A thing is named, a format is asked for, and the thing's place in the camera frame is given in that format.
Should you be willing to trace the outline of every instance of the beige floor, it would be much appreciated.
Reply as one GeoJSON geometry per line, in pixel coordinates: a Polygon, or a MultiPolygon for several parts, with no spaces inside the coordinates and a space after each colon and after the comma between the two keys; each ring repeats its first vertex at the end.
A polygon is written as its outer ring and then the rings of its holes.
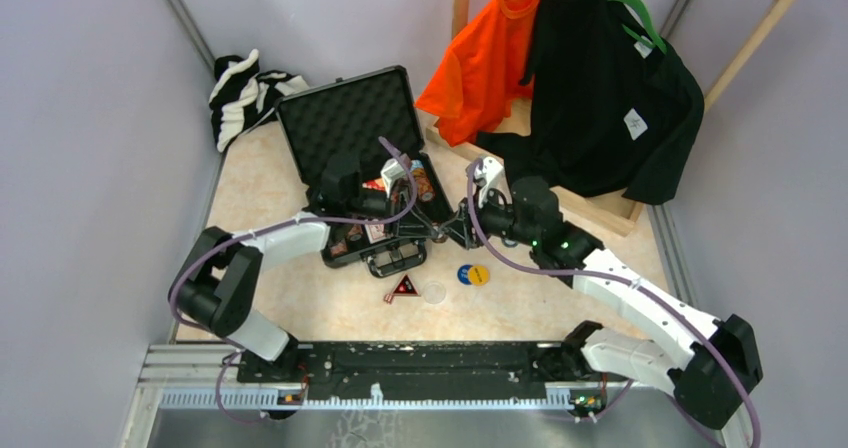
{"type": "MultiPolygon", "coordinates": [[[[427,152],[455,206],[465,191],[467,161],[435,146],[427,152]]],[[[245,230],[290,218],[304,206],[304,192],[280,125],[262,126],[231,146],[209,225],[245,230]]],[[[566,218],[667,289],[646,213],[627,237],[568,213],[566,218]]],[[[409,275],[417,286],[441,282],[447,297],[440,304],[430,305],[423,298],[396,298],[386,304],[383,295],[400,275],[377,279],[361,263],[332,270],[315,254],[264,273],[254,307],[301,340],[557,340],[587,319],[639,335],[594,299],[574,293],[553,278],[516,272],[483,248],[465,251],[448,242],[431,244],[428,249],[427,262],[409,275]],[[491,281],[482,287],[461,284],[456,272],[466,263],[485,265],[491,281]]],[[[513,260],[533,266],[526,248],[504,251],[513,260]]],[[[181,327],[177,338],[213,337],[181,327]]]]}

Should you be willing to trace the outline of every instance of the green hanger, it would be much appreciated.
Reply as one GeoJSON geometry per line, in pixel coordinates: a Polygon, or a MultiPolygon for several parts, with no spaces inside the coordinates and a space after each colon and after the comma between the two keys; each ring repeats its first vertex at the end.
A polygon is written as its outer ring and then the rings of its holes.
{"type": "MultiPolygon", "coordinates": [[[[633,11],[636,12],[636,15],[639,16],[639,20],[642,21],[642,26],[645,27],[645,31],[648,33],[648,36],[653,41],[654,46],[660,49],[661,52],[665,53],[668,48],[665,46],[665,41],[660,37],[657,33],[657,30],[654,29],[654,24],[651,22],[651,15],[648,13],[648,8],[645,7],[645,4],[642,3],[642,0],[607,0],[607,1],[618,1],[624,3],[625,5],[633,8],[633,11]]],[[[628,35],[632,36],[635,40],[641,41],[645,43],[645,39],[639,36],[638,33],[631,30],[625,25],[621,25],[624,27],[624,31],[627,32],[628,35]]]]}

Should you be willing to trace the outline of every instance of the case lid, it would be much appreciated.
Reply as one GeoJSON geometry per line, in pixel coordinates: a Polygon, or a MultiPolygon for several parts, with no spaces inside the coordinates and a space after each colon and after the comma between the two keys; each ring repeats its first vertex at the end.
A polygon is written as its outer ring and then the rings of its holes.
{"type": "Polygon", "coordinates": [[[391,156],[378,136],[404,153],[424,147],[402,66],[284,97],[275,111],[300,179],[310,187],[318,185],[327,161],[339,151],[358,153],[364,174],[376,176],[391,156]]]}

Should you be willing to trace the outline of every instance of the black bracket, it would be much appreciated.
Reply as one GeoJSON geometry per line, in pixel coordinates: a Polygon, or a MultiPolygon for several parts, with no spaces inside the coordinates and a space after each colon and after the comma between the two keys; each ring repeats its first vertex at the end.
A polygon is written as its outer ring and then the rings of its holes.
{"type": "MultiPolygon", "coordinates": [[[[727,360],[748,393],[763,379],[760,354],[751,325],[742,318],[731,315],[718,323],[718,330],[710,337],[712,343],[727,360]]],[[[727,424],[742,398],[730,383],[715,358],[700,344],[692,347],[695,356],[685,370],[671,370],[674,382],[674,399],[707,428],[720,430],[727,424]]]]}
{"type": "MultiPolygon", "coordinates": [[[[230,233],[218,227],[203,230],[180,273],[230,238],[230,233]]],[[[211,333],[226,338],[244,323],[250,313],[261,266],[262,253],[258,249],[237,243],[190,274],[177,294],[177,306],[211,333]],[[226,268],[220,280],[212,274],[213,268],[226,268]]]]}
{"type": "Polygon", "coordinates": [[[604,325],[594,321],[584,321],[577,325],[577,327],[565,337],[565,341],[562,342],[563,365],[566,371],[575,376],[577,379],[586,378],[587,376],[595,373],[595,371],[589,367],[586,357],[583,356],[583,352],[580,350],[586,346],[586,340],[592,336],[592,333],[603,329],[603,327],[604,325]]]}
{"type": "Polygon", "coordinates": [[[363,258],[368,271],[376,278],[385,278],[406,271],[427,261],[427,248],[423,239],[412,243],[394,243],[387,250],[363,258]]]}

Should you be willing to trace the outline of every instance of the blue round sticker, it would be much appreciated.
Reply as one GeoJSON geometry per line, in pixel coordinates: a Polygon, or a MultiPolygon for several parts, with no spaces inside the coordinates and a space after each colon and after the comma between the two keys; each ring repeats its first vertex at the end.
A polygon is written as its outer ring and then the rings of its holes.
{"type": "Polygon", "coordinates": [[[471,280],[468,279],[468,270],[471,269],[471,265],[462,265],[459,267],[459,271],[456,272],[456,277],[459,278],[460,283],[463,285],[471,285],[471,280]]]}

